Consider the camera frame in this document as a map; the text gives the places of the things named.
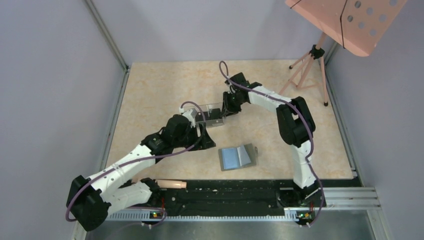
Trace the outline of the grey card holder wallet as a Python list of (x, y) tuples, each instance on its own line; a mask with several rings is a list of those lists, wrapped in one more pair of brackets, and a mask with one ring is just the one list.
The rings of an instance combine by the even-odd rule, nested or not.
[(220, 169), (226, 172), (253, 167), (257, 164), (258, 155), (258, 148), (252, 143), (220, 148), (218, 150)]

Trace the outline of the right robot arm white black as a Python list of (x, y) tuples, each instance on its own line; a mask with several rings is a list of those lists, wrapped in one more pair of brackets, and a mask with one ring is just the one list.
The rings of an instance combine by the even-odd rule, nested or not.
[(223, 93), (222, 117), (238, 114), (245, 103), (260, 106), (276, 115), (279, 134), (292, 149), (293, 200), (299, 206), (307, 206), (320, 184), (311, 170), (316, 125), (306, 100), (300, 96), (284, 97), (258, 82), (249, 83), (241, 72), (232, 77), (226, 75), (225, 84), (229, 90)]

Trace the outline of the clear plastic card box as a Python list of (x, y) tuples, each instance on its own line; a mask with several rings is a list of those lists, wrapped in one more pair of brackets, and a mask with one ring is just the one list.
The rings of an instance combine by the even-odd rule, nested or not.
[[(204, 126), (206, 128), (212, 128), (212, 127), (219, 127), (224, 125), (224, 119), (225, 117), (222, 117), (222, 108), (223, 103), (222, 102), (216, 102), (216, 103), (208, 103), (199, 105), (201, 111), (203, 112), (205, 116), (205, 122)], [(200, 113), (200, 110), (194, 105), (194, 104), (185, 104), (183, 106), (184, 111), (188, 110), (194, 110), (196, 113), (195, 116), (195, 123), (198, 127), (200, 123), (203, 122), (202, 114)]]

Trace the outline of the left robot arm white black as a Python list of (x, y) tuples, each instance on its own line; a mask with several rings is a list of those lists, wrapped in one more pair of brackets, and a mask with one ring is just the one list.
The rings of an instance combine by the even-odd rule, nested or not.
[(65, 219), (78, 222), (89, 232), (128, 207), (154, 207), (160, 202), (160, 186), (149, 177), (136, 183), (131, 182), (132, 178), (164, 158), (214, 147), (206, 123), (195, 123), (187, 114), (175, 114), (114, 164), (89, 177), (77, 176), (69, 189)]

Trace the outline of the black VIP credit card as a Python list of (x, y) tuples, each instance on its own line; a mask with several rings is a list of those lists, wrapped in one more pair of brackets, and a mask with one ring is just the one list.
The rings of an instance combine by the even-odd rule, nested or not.
[(219, 121), (222, 119), (220, 108), (211, 108), (203, 112), (206, 121)]

